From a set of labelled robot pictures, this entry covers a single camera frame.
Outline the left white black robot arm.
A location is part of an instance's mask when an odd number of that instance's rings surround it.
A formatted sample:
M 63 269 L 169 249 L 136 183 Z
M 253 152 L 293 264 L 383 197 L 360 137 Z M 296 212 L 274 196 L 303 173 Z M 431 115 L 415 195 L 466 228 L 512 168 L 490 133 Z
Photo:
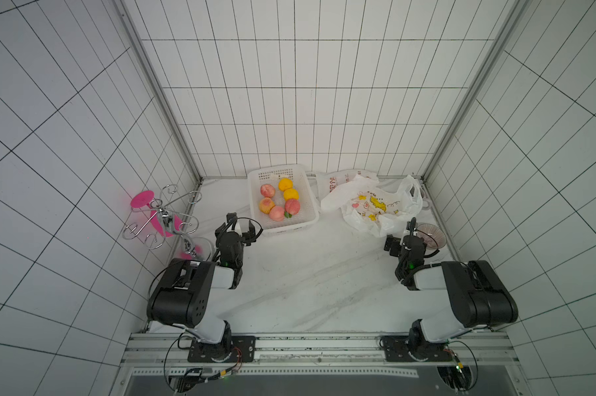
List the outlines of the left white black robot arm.
M 230 324 L 209 312 L 212 290 L 234 290 L 243 276 L 244 249 L 257 242 L 263 227 L 255 219 L 229 213 L 215 231 L 209 259 L 174 259 L 148 300 L 150 333 L 192 337 L 193 351 L 215 362 L 230 359 L 238 348 Z

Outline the white bag red lettering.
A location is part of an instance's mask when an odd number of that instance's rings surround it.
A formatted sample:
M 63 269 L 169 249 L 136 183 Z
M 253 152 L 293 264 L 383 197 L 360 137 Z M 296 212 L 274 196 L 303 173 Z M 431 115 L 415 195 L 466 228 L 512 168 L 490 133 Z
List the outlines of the white bag red lettering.
M 336 173 L 317 173 L 316 182 L 320 209 L 323 213 L 341 209 L 359 196 L 361 190 L 377 186 L 376 173 L 350 169 Z

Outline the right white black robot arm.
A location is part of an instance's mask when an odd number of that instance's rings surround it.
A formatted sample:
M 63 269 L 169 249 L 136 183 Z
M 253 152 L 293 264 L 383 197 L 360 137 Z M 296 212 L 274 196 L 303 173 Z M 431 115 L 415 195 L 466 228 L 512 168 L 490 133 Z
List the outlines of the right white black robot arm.
M 519 312 L 507 287 L 486 261 L 429 263 L 446 246 L 433 224 L 408 222 L 401 238 L 386 237 L 384 250 L 398 259 L 395 276 L 410 291 L 443 290 L 449 305 L 415 320 L 404 336 L 383 336 L 388 361 L 447 362 L 451 339 L 472 330 L 514 323 Z

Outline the pink peach with green leaf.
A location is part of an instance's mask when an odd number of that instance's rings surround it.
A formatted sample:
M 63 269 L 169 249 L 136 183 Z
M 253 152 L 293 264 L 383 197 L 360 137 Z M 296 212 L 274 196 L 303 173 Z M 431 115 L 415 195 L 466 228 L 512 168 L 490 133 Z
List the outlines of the pink peach with green leaf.
M 295 215 L 298 215 L 301 209 L 301 204 L 297 199 L 289 199 L 286 201 L 285 204 L 285 217 L 292 218 Z

